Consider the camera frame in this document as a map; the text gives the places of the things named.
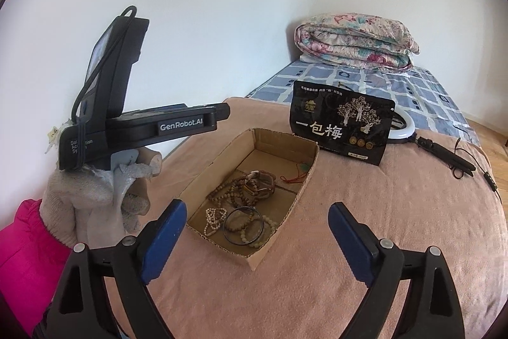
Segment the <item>left hand grey glove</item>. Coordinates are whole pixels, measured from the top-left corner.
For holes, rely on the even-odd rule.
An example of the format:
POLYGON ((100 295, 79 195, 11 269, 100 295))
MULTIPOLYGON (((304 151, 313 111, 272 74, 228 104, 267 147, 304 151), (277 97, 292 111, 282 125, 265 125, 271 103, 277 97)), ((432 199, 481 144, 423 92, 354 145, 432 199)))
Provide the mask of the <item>left hand grey glove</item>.
POLYGON ((139 217, 151 208, 147 182, 160 174, 162 163, 160 152, 141 147, 124 152, 112 170, 55 170, 40 204, 42 222, 70 248, 77 243, 91 249, 114 246, 139 231, 139 217))

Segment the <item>pink left sleeve forearm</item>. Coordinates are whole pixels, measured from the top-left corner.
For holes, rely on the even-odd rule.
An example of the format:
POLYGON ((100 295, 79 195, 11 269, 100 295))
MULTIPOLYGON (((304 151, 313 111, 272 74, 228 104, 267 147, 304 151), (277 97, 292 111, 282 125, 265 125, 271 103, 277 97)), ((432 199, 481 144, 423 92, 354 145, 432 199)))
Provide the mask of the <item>pink left sleeve forearm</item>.
POLYGON ((23 201, 14 221, 1 230, 1 299, 28 335, 51 304, 70 255, 44 225, 40 205, 40 200, 23 201))

